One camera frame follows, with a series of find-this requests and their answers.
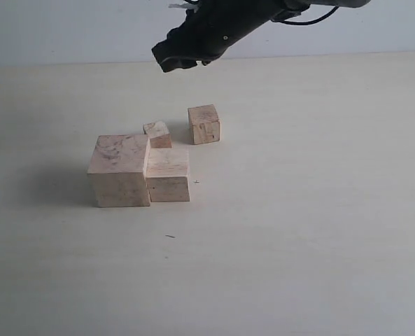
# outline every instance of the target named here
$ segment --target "wooden cube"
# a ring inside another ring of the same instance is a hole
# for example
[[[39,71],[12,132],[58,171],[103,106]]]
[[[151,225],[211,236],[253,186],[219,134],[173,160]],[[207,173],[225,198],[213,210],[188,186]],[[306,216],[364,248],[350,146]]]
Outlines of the wooden cube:
[[[144,125],[143,132],[150,137],[151,148],[171,148],[170,132],[163,121]]]
[[[149,153],[147,135],[99,136],[87,174],[100,207],[150,206]]]
[[[188,149],[151,149],[146,182],[151,202],[189,202]]]
[[[189,108],[188,121],[194,145],[220,141],[220,119],[214,105]]]

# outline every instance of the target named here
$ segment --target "wooden block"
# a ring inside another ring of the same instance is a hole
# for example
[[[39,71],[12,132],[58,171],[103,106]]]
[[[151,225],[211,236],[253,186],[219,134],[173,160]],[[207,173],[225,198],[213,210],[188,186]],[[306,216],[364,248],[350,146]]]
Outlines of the wooden block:
[[[150,137],[151,148],[171,148],[170,132],[163,121],[144,125],[143,132]]]
[[[147,135],[99,136],[87,174],[100,207],[150,206],[149,153]]]
[[[151,149],[146,182],[151,202],[189,202],[188,149]]]
[[[214,105],[189,108],[188,121],[194,145],[220,141],[220,119]]]

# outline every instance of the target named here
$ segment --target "cable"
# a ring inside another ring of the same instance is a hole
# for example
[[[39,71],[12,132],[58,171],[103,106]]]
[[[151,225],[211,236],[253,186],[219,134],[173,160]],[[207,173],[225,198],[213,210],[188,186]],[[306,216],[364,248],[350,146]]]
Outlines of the cable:
[[[335,6],[330,12],[325,14],[324,16],[321,16],[320,18],[312,21],[306,21],[306,22],[293,22],[293,21],[280,21],[280,23],[283,23],[284,25],[290,25],[290,26],[310,26],[315,25],[316,23],[322,22],[325,19],[328,19],[330,16],[332,16],[337,10],[339,6]]]

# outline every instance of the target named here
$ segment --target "table surface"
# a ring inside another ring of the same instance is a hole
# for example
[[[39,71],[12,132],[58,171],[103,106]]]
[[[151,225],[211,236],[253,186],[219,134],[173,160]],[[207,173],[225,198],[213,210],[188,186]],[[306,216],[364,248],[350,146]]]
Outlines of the table surface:
[[[156,120],[192,201],[94,207]],[[415,52],[0,68],[0,335],[415,336]]]

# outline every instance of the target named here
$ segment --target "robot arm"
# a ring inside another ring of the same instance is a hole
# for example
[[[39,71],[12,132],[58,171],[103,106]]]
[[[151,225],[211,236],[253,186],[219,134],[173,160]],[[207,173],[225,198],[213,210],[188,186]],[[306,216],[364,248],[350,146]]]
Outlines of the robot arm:
[[[292,24],[287,19],[301,15],[310,5],[334,6],[328,15],[308,22],[320,22],[339,7],[357,8],[370,0],[184,0],[185,22],[167,34],[153,48],[163,72],[189,69],[197,62],[207,65],[234,43],[268,21]]]

